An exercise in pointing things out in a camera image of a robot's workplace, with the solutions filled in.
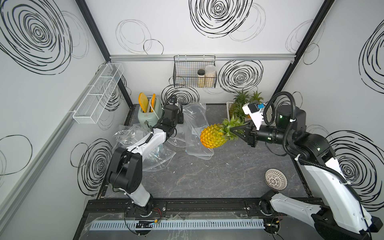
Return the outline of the clear zip-top bag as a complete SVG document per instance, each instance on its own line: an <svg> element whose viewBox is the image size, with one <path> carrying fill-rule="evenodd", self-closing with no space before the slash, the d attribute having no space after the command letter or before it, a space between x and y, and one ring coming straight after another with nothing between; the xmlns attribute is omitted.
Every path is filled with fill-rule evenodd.
<svg viewBox="0 0 384 240"><path fill-rule="evenodd" d="M176 135L174 137L170 137L167 142L174 147L177 148L185 148L186 147L186 137L183 125L178 125L175 130Z"/></svg>
<svg viewBox="0 0 384 240"><path fill-rule="evenodd" d="M210 160L212 149L203 146L200 140L202 131L208 127L206 104L191 103L183 107L186 153L203 160Z"/></svg>
<svg viewBox="0 0 384 240"><path fill-rule="evenodd" d="M114 134L116 147L127 149L131 153L139 153L142 156L144 172L165 169L176 155L176 152L164 146L167 134L161 129L144 129L139 124L120 128Z"/></svg>

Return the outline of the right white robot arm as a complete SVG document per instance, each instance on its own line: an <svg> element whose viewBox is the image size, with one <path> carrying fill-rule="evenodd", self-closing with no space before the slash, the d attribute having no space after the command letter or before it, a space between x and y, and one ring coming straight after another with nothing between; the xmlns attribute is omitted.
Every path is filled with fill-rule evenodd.
<svg viewBox="0 0 384 240"><path fill-rule="evenodd" d="M247 103L243 112L250 120L233 133L251 147L258 142L281 145L304 183L323 201L322 205L310 204L270 190L259 202L264 215L291 216L313 227L325 240L370 240L383 227L381 219L363 207L329 141L307 132L307 114L291 93L279 92L266 104Z"/></svg>

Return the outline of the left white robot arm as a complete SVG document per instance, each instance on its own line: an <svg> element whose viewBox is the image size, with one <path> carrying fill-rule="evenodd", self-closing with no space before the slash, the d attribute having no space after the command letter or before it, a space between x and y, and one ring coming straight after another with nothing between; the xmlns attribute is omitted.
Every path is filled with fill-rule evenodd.
<svg viewBox="0 0 384 240"><path fill-rule="evenodd" d="M143 161L172 137L183 121L183 107L177 95L172 94L165 101L162 117L144 138L129 147L115 149L106 175L113 189L124 192L136 206L148 209L151 194L142 185Z"/></svg>

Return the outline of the cream perforated plastic basket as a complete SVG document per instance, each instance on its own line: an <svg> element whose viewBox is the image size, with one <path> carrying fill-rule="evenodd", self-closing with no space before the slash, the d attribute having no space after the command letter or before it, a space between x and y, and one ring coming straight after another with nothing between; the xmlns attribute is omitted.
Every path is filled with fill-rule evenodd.
<svg viewBox="0 0 384 240"><path fill-rule="evenodd" d="M240 113L240 111L238 110L237 107L233 107L233 104L235 104L235 102L227 102L226 103L226 105L227 105L227 118L229 120L232 118L232 115L235 115L235 117L239 117L244 122L251 120L251 117L249 115L246 116L246 115L244 115L244 113ZM273 125L274 125L275 120L272 118L272 113L273 113L272 108L270 108L267 112L267 117L269 120L273 121Z"/></svg>

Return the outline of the white round sink strainer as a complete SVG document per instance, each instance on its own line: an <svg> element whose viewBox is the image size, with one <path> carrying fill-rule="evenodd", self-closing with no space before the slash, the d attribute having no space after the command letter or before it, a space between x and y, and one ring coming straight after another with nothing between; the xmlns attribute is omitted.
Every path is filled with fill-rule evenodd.
<svg viewBox="0 0 384 240"><path fill-rule="evenodd" d="M274 190L282 191L288 186L286 176L277 169L268 169L265 173L265 181Z"/></svg>

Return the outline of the white-lid spice jar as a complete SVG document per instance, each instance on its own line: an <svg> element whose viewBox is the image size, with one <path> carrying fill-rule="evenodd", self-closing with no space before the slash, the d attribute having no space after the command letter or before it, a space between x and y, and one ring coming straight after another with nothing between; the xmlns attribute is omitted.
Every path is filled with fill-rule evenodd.
<svg viewBox="0 0 384 240"><path fill-rule="evenodd" d="M205 67L205 88L214 88L217 79L216 66L207 65Z"/></svg>

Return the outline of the dark-lid spice jar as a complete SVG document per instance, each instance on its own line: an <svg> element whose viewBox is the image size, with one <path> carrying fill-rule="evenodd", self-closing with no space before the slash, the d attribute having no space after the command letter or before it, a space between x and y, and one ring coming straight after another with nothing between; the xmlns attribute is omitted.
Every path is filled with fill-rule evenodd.
<svg viewBox="0 0 384 240"><path fill-rule="evenodd" d="M198 70L198 88L203 88L205 86L205 70Z"/></svg>

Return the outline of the mint green toaster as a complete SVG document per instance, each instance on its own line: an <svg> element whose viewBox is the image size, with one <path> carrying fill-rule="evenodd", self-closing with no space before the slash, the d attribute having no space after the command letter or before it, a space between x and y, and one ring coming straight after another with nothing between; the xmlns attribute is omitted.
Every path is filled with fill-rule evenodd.
<svg viewBox="0 0 384 240"><path fill-rule="evenodd" d="M143 126L149 125L153 127L158 123L159 119L162 117L164 110L163 103L159 97L156 97L155 111L152 113L150 103L151 99L149 100L148 110L146 113L143 113L141 108L139 109L138 119L140 124L142 124Z"/></svg>

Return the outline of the right yellow toast slice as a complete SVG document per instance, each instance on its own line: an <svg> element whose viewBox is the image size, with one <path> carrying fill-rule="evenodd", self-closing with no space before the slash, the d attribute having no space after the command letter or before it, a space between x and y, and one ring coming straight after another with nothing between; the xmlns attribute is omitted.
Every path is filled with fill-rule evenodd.
<svg viewBox="0 0 384 240"><path fill-rule="evenodd" d="M156 94L153 94L151 98L151 103L150 103L151 113L155 111L155 105L156 105Z"/></svg>

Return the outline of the yellow toast slice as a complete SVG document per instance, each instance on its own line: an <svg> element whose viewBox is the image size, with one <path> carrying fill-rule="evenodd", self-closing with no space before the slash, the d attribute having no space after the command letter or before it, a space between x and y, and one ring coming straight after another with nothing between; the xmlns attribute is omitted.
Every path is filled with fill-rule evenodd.
<svg viewBox="0 0 384 240"><path fill-rule="evenodd" d="M140 93L138 97L139 105L143 113L146 113L148 110L149 100L144 93Z"/></svg>
<svg viewBox="0 0 384 240"><path fill-rule="evenodd" d="M151 113L155 111L155 105L156 105L156 94L153 94L151 98L151 103L150 103Z"/></svg>

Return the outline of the left yellow toast slice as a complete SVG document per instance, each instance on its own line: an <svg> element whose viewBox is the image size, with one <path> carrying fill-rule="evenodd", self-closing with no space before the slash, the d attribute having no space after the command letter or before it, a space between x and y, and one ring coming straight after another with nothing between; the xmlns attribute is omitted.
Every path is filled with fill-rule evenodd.
<svg viewBox="0 0 384 240"><path fill-rule="evenodd" d="M149 100L144 93L140 93L138 97L139 105L143 113L146 113L148 110Z"/></svg>

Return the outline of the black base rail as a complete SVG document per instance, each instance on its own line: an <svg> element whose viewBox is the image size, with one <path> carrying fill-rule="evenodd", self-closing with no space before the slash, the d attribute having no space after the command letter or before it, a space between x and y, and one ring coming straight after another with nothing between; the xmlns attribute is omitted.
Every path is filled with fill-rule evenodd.
<svg viewBox="0 0 384 240"><path fill-rule="evenodd" d="M261 203L261 198L154 198L146 207L139 207L129 198L90 200L83 217L89 214L128 213L130 217L165 217L172 213L194 212L239 212L250 217L264 217L277 214L272 207Z"/></svg>

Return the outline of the white mesh wall shelf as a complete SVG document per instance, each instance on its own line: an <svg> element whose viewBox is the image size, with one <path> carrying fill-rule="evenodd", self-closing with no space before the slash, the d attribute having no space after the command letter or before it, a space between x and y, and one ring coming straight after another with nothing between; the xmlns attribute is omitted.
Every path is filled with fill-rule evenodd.
<svg viewBox="0 0 384 240"><path fill-rule="evenodd" d="M100 66L90 89L73 114L73 119L78 124L98 123L123 73L124 68L120 63Z"/></svg>

